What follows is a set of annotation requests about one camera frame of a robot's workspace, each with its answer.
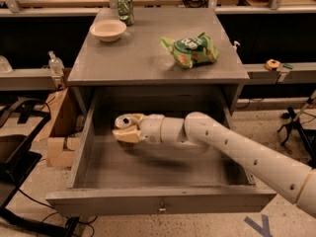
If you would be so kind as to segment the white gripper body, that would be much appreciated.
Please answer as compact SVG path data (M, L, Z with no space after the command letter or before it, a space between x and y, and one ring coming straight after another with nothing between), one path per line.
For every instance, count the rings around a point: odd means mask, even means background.
M139 125L142 139L151 144L161 143L161 126L164 120L163 115L145 116Z

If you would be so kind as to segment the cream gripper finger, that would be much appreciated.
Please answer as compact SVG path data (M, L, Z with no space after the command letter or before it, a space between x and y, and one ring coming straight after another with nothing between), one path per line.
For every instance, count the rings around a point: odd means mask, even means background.
M132 114L131 116L135 124L141 124L141 122L145 118L145 114Z
M141 141L141 132L136 125L127 128L116 128L113 130L113 135L117 141L127 143L138 143Z

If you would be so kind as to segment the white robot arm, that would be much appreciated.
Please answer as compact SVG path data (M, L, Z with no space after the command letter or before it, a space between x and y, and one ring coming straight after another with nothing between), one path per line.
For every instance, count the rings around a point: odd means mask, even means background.
M131 144L145 141L183 148L211 146L281 197L316 217L315 169L225 127L204 113L192 112L185 118L124 114L116 118L113 136Z

